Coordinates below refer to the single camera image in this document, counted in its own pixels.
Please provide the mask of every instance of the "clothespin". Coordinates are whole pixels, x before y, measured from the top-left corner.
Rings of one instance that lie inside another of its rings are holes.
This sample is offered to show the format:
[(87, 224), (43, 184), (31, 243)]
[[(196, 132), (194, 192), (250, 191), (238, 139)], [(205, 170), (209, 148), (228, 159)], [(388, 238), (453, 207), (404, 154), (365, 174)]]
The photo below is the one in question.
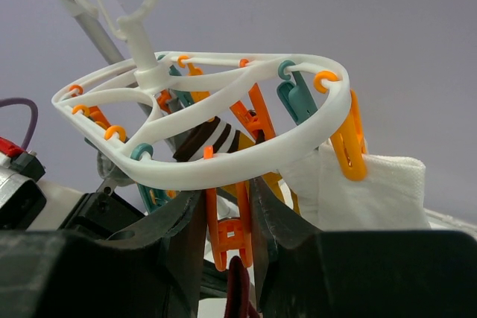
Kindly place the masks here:
[(157, 98), (157, 103), (159, 104), (160, 109), (162, 109), (164, 112), (167, 112), (168, 114), (171, 114), (171, 110), (169, 109), (167, 102), (171, 99), (172, 97), (167, 89), (162, 90), (161, 95), (159, 98)]
[[(326, 93), (327, 89), (321, 84), (322, 80), (338, 81), (339, 79), (336, 74), (330, 71), (322, 71), (316, 74), (314, 81), (316, 90)], [(359, 181), (363, 180), (367, 174), (366, 164), (362, 156), (367, 151), (358, 98), (353, 90), (350, 91), (350, 113), (330, 139), (343, 175), (349, 180)]]
[(295, 65), (293, 61), (286, 60), (278, 66), (278, 76), (285, 81), (278, 85), (277, 94), (294, 122), (301, 124), (318, 111), (318, 108), (301, 73), (291, 72), (296, 85), (290, 82), (291, 75), (285, 73), (287, 67)]
[[(160, 61), (164, 56), (165, 55), (160, 55), (157, 58), (157, 61)], [(169, 67), (169, 74), (171, 76), (182, 76), (180, 71), (176, 69), (174, 65), (171, 65)], [(188, 107), (194, 104), (194, 99), (192, 98), (190, 93), (184, 91), (177, 91), (175, 89), (173, 89), (172, 92), (177, 96), (177, 98), (179, 98), (179, 101), (182, 103), (182, 105), (184, 105), (184, 107)]]
[[(247, 59), (240, 60), (240, 67), (245, 67), (248, 63)], [(268, 114), (267, 105), (260, 92), (259, 85), (256, 83), (248, 92), (250, 101), (252, 102), (255, 115), (253, 115), (244, 104), (239, 101), (230, 107), (232, 113), (240, 121), (241, 125), (249, 132), (253, 139), (257, 140), (259, 131), (265, 134), (265, 140), (272, 139), (276, 136), (275, 129), (271, 123)]]
[[(70, 91), (73, 91), (73, 90), (77, 90), (78, 93), (74, 93), (72, 95), (72, 97), (76, 97), (78, 95), (82, 95), (83, 94), (83, 87), (80, 86), (80, 85), (72, 85), (70, 88), (69, 88)], [(109, 123), (109, 121), (107, 120), (106, 116), (104, 115), (104, 113), (99, 109), (98, 106), (91, 106), (89, 108), (89, 114), (88, 114), (88, 117), (90, 117), (94, 122), (100, 122), (102, 124), (104, 124), (106, 127), (110, 127), (111, 124)]]
[[(154, 149), (150, 144), (142, 143), (134, 148), (133, 152), (131, 153), (131, 159), (141, 160), (144, 153), (149, 153), (149, 155), (152, 156), (153, 152)], [(139, 189), (139, 193), (141, 194), (144, 206), (149, 214), (171, 201), (171, 198), (162, 189), (149, 188), (139, 183), (137, 183), (137, 187)]]
[[(177, 64), (185, 68), (186, 64), (183, 62), (184, 60), (189, 59), (189, 56), (187, 55), (181, 55), (177, 58)], [(189, 73), (187, 76), (200, 76), (203, 74), (203, 71), (201, 68), (195, 67), (193, 63), (187, 63), (187, 67), (189, 68)], [(203, 92), (197, 92), (193, 91), (191, 92), (192, 99), (194, 100), (195, 103), (202, 101), (204, 98), (207, 98), (210, 96), (210, 92), (208, 91), (203, 91)]]
[[(213, 146), (203, 150), (203, 158), (211, 159), (214, 154)], [(240, 217), (217, 220), (217, 189), (206, 189), (207, 226), (209, 227), (210, 244), (218, 271), (227, 268), (227, 251), (237, 249), (245, 267), (253, 263), (252, 256), (252, 225), (250, 220), (250, 204), (248, 202), (245, 182), (236, 183), (238, 212)]]

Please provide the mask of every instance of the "striped fabric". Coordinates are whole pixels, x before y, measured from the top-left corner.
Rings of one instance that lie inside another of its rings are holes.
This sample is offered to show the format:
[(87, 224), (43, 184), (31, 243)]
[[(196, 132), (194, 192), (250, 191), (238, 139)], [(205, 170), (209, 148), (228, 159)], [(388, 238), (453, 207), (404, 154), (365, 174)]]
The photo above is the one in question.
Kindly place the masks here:
[(219, 117), (194, 128), (173, 157), (178, 162), (193, 162), (202, 158), (203, 150), (212, 145), (214, 153), (233, 153), (239, 149), (240, 131)]
[[(214, 117), (213, 121), (204, 122), (194, 128), (189, 137), (176, 150), (173, 157), (178, 162), (195, 161), (203, 156), (203, 149), (212, 145), (214, 153), (233, 153), (255, 145), (252, 139), (248, 138), (240, 130), (233, 128), (230, 124), (222, 121), (219, 117)], [(262, 175), (275, 196), (284, 202), (283, 193), (279, 187), (282, 177), (275, 173)], [(222, 186), (228, 194), (237, 197), (235, 183)]]

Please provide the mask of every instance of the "brown fabric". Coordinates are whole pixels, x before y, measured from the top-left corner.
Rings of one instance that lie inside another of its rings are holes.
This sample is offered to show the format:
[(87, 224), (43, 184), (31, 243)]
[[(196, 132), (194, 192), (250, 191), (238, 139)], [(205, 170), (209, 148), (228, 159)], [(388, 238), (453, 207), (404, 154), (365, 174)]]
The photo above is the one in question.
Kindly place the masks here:
[(224, 318), (259, 318), (251, 305), (250, 277), (238, 256), (232, 257), (227, 282), (227, 303)]

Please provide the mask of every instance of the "white towel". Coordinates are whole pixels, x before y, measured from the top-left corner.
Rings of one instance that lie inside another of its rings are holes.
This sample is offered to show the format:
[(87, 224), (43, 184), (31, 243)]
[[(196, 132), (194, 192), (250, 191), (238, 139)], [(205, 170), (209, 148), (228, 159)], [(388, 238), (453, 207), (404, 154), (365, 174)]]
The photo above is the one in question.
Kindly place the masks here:
[(279, 172), (298, 195), (302, 216), (325, 231), (429, 229), (425, 165), (413, 158), (363, 155), (367, 176), (348, 180), (330, 144)]

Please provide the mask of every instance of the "orange clothespin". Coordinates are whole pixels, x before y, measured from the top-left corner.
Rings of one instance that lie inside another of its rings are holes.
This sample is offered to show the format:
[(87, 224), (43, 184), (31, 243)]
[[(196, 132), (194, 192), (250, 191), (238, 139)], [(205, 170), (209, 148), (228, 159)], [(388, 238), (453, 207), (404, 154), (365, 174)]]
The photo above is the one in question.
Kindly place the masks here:
[[(245, 67), (248, 63), (247, 59), (240, 60), (240, 67)], [(259, 85), (256, 83), (248, 92), (250, 101), (256, 115), (252, 115), (250, 111), (239, 101), (230, 107), (232, 113), (240, 121), (241, 125), (249, 132), (253, 139), (257, 140), (260, 130), (265, 134), (265, 140), (272, 139), (276, 136), (275, 129), (271, 123), (270, 115), (268, 114), (267, 105), (260, 92)]]
[[(78, 91), (78, 94), (74, 93), (72, 95), (72, 97), (76, 97), (78, 95), (82, 95), (83, 94), (83, 87), (81, 87), (80, 85), (72, 85), (69, 90), (70, 91), (73, 91), (73, 90), (77, 90)], [(111, 124), (109, 123), (109, 121), (107, 120), (106, 116), (104, 115), (104, 113), (99, 109), (98, 106), (91, 106), (89, 108), (89, 114), (88, 114), (88, 117), (90, 117), (93, 121), (95, 122), (101, 122), (102, 124), (104, 124), (106, 127), (111, 127)]]
[(171, 114), (171, 110), (169, 109), (169, 106), (167, 104), (167, 101), (170, 101), (172, 99), (171, 94), (167, 89), (164, 89), (161, 91), (161, 95), (159, 98), (157, 98), (157, 103), (159, 104), (160, 109), (162, 109), (164, 112), (168, 113), (169, 115)]
[[(327, 91), (321, 84), (321, 81), (325, 79), (338, 81), (338, 76), (330, 71), (318, 72), (315, 76), (314, 85), (316, 90), (321, 93)], [(362, 156), (366, 153), (366, 144), (364, 143), (358, 98), (353, 90), (351, 90), (350, 113), (330, 139), (343, 175), (349, 180), (363, 180), (367, 174), (366, 164)]]
[[(183, 69), (186, 67), (186, 64), (183, 62), (184, 60), (189, 59), (189, 56), (187, 55), (181, 55), (177, 58), (177, 64), (182, 67)], [(193, 63), (187, 63), (187, 67), (189, 68), (189, 73), (187, 76), (198, 76), (203, 74), (203, 71), (199, 67), (195, 67)], [(191, 92), (192, 99), (194, 100), (195, 103), (202, 101), (204, 98), (207, 98), (210, 96), (210, 92), (208, 91), (203, 91), (203, 92)]]
[[(212, 145), (203, 150), (204, 159), (213, 157)], [(238, 212), (240, 217), (217, 220), (217, 189), (206, 189), (206, 213), (209, 227), (210, 244), (215, 267), (219, 271), (227, 268), (227, 251), (237, 249), (245, 267), (253, 263), (252, 229), (250, 220), (250, 204), (248, 202), (245, 182), (236, 183)]]

